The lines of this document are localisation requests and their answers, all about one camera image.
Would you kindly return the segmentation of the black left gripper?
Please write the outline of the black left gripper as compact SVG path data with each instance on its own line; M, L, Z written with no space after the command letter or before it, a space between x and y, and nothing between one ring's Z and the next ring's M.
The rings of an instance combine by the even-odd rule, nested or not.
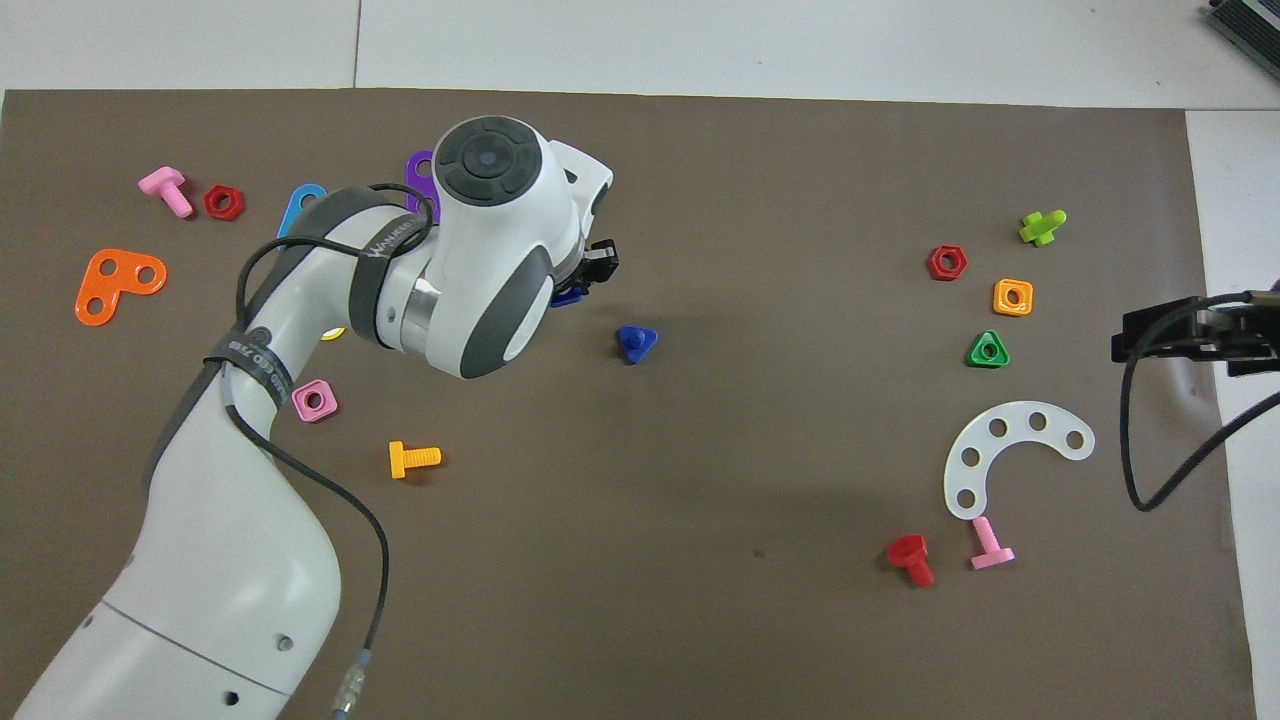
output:
M611 279L620 266L620 255L613 240L602 240L591 243L582 254L576 270L576 288L581 293L590 293L594 284L602 284Z

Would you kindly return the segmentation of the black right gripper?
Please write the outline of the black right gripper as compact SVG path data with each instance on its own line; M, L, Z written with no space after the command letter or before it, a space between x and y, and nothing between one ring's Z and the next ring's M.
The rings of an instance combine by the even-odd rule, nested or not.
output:
M1124 314L1110 340L1114 363L1183 357L1224 363L1229 375L1279 370L1276 290L1190 296Z

